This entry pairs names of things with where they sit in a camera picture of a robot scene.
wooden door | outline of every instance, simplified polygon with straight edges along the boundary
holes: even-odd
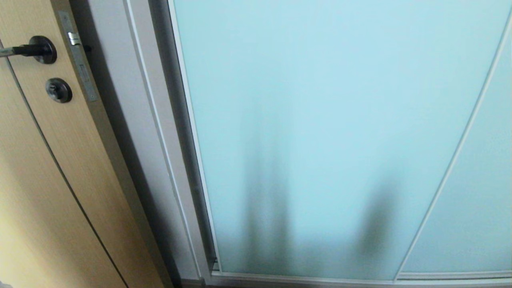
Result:
[[[0,281],[13,288],[125,287],[5,58],[0,58],[0,95]]]
[[[19,87],[2,61],[0,281],[170,287],[83,48],[68,32],[77,30],[67,0],[2,1],[3,46],[43,35],[57,60],[10,56]],[[55,77],[71,88],[70,102],[47,95]]]

door frame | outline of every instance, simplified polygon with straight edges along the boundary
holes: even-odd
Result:
[[[151,15],[150,5],[147,0],[124,0],[126,5],[126,13],[130,22],[130,29],[132,31],[134,47],[137,53],[139,68],[141,74],[144,76],[144,85],[147,92],[147,100],[150,104],[151,112],[158,127],[158,136],[162,150],[166,157],[166,166],[170,177],[172,178],[173,186],[175,188],[175,196],[181,209],[182,220],[187,232],[187,238],[192,251],[192,257],[196,264],[199,277],[205,280],[207,285],[218,286],[242,286],[242,287],[270,287],[275,285],[293,285],[299,287],[311,286],[325,286],[325,287],[426,287],[435,285],[436,287],[509,287],[512,281],[512,271],[500,272],[471,272],[463,273],[465,275],[471,274],[474,278],[471,280],[458,280],[457,277],[461,273],[446,273],[441,279],[440,273],[398,273],[399,277],[395,280],[356,280],[356,279],[330,279],[330,278],[315,278],[315,277],[292,277],[292,276],[273,276],[273,275],[259,275],[259,274],[243,274],[243,273],[222,273],[218,271],[217,267],[211,268],[206,257],[205,243],[201,234],[201,219],[200,213],[196,211],[192,190],[189,183],[187,170],[185,167],[185,159],[183,157],[183,149],[180,144],[180,133],[177,129],[177,122],[173,113],[173,106],[171,98],[175,97],[170,92],[170,88],[166,82],[166,71],[172,71],[173,74],[181,73],[181,75],[173,75],[172,78],[180,79],[179,83],[182,87],[174,87],[173,90],[182,89],[181,93],[185,94],[187,103],[190,103],[188,83],[186,73],[184,73],[183,54],[181,51],[181,42],[177,28],[176,12],[174,9],[174,0],[158,0],[162,6],[168,6],[169,18],[160,19],[161,21],[171,22],[171,34],[177,54],[178,64],[164,64],[163,57],[160,53],[158,43],[159,39],[155,33],[154,25],[155,15]],[[167,69],[167,65],[179,65],[179,69]],[[197,139],[196,128],[194,123],[193,111],[190,106],[187,108],[190,115],[191,132]],[[199,151],[199,145],[196,141],[192,143],[195,149]],[[198,183],[203,187],[204,197],[207,202],[208,209],[208,222],[207,228],[211,229],[213,234],[213,242],[217,257],[219,256],[217,243],[215,238],[215,230],[211,225],[211,213],[208,205],[208,194],[205,187],[204,173],[202,172],[202,163],[200,152],[197,152],[197,162],[201,171],[201,182]]]

door handle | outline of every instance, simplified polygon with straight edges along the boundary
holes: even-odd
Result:
[[[55,50],[55,46],[44,36],[34,36],[30,38],[28,45],[0,49],[0,57],[14,55],[22,55],[25,57],[33,56],[38,62],[43,64],[55,63],[57,60],[57,50]]]

door lock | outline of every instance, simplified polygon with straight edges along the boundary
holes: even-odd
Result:
[[[52,78],[46,81],[46,92],[52,100],[59,103],[69,102],[73,97],[69,85],[60,78]]]
[[[44,36],[30,38],[28,45],[0,49],[0,57],[13,55],[33,56],[38,62],[43,64],[52,64],[57,60],[55,46]]]

wall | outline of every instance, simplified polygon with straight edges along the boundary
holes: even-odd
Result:
[[[167,172],[122,0],[71,0],[88,60],[164,261],[176,284],[199,279]]]

